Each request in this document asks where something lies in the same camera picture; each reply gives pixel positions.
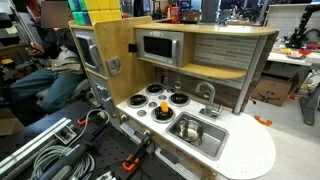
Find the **stainless steel sink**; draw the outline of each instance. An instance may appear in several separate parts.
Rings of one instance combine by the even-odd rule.
[[[202,143],[199,147],[181,139],[178,136],[176,126],[179,122],[188,119],[198,122],[203,129]],[[229,133],[227,130],[220,128],[211,123],[201,120],[201,118],[191,115],[189,113],[181,113],[173,123],[167,128],[167,133],[176,138],[177,140],[185,143],[190,148],[199,151],[207,158],[216,161],[220,158],[223,148],[228,140]]]

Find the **microwave window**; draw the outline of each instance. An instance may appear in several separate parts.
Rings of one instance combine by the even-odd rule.
[[[87,39],[84,38],[80,38],[77,37],[78,42],[79,42],[79,46],[81,48],[82,51],[82,55],[84,57],[84,60],[86,61],[86,63],[88,63],[91,66],[95,66],[95,64],[92,61],[91,55],[90,55],[90,51],[89,51],[89,42]]]
[[[146,53],[172,58],[172,40],[145,36],[143,42]]]

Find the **toy kitchen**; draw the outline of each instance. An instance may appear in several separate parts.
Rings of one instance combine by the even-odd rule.
[[[273,166],[266,128],[242,113],[278,32],[267,27],[70,22],[98,103],[186,179],[256,179]]]

